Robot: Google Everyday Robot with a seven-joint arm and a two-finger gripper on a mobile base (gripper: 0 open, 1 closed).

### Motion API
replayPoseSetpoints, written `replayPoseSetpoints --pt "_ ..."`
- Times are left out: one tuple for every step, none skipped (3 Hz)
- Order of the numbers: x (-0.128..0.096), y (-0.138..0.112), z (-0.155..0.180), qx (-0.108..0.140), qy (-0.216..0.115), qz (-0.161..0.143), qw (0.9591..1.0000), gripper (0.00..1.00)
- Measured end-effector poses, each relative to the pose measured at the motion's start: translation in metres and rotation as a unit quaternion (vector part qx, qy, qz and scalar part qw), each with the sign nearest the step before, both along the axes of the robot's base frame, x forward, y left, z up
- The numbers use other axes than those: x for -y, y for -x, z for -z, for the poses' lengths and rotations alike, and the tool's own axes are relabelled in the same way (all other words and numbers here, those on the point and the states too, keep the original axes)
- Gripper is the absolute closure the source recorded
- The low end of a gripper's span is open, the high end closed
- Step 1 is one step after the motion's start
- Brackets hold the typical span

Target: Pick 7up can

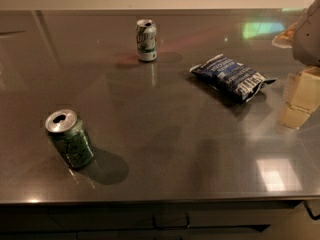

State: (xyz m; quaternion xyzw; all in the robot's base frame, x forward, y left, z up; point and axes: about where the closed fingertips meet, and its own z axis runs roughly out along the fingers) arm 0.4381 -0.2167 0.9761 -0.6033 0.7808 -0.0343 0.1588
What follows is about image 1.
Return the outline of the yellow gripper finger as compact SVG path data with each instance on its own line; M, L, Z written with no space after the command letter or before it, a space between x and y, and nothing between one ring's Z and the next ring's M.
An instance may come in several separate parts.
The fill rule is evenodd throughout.
M298 74L290 73L283 97L279 121L286 127L299 129L320 106L320 68L308 66Z
M293 46L296 27L297 23L291 24L283 32L274 37L274 39L272 40L272 45L282 49L291 49Z

